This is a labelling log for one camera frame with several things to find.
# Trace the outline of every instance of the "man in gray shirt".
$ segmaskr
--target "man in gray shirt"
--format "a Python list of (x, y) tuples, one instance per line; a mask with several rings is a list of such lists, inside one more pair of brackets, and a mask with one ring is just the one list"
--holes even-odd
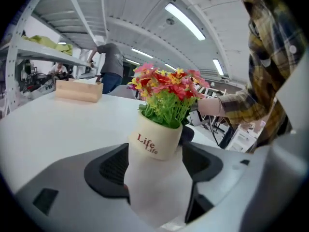
[(96, 52), (105, 53), (105, 62), (101, 69), (101, 83), (103, 84), (103, 94), (108, 94), (122, 82), (124, 72), (123, 55), (115, 44), (108, 43), (94, 49), (89, 56), (88, 63), (92, 62)]

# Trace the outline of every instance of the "ceiling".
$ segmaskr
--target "ceiling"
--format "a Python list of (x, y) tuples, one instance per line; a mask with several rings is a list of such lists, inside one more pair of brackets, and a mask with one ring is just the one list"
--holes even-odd
[[(203, 32), (199, 41), (164, 8), (172, 2)], [(119, 46), (127, 59), (152, 62), (170, 71), (199, 69), (206, 79), (219, 80), (217, 58), (233, 82), (248, 80), (248, 20), (240, 0), (78, 0), (95, 35)], [(169, 25), (167, 19), (173, 19)], [(153, 59), (133, 52), (136, 48)]]

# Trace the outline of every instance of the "green cloth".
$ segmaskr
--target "green cloth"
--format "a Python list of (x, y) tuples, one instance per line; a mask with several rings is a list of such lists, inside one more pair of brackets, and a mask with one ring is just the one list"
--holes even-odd
[(63, 52), (65, 54), (68, 54), (70, 56), (72, 56), (73, 54), (73, 46), (71, 44), (56, 44), (55, 42), (53, 42), (51, 39), (49, 39), (46, 36), (40, 36), (40, 35), (35, 35), (33, 37), (27, 37), (27, 36), (23, 36), (23, 38), (25, 40), (29, 40), (41, 45), (45, 45), (47, 47), (50, 47), (52, 49), (55, 49), (59, 52)]

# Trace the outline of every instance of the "shirt button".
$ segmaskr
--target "shirt button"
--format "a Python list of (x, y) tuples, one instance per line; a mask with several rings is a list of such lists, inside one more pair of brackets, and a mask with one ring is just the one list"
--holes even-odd
[(290, 50), (290, 53), (292, 53), (292, 54), (295, 54), (297, 52), (297, 48), (296, 48), (295, 45), (291, 45), (289, 50)]

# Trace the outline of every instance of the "green foliage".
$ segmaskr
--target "green foliage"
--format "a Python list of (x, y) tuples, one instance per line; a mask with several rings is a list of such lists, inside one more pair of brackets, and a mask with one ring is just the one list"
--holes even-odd
[(186, 124), (188, 111), (196, 97), (185, 98), (180, 101), (177, 95), (162, 90), (147, 99), (146, 105), (140, 105), (141, 113), (153, 122), (165, 127), (176, 129), (180, 124)]

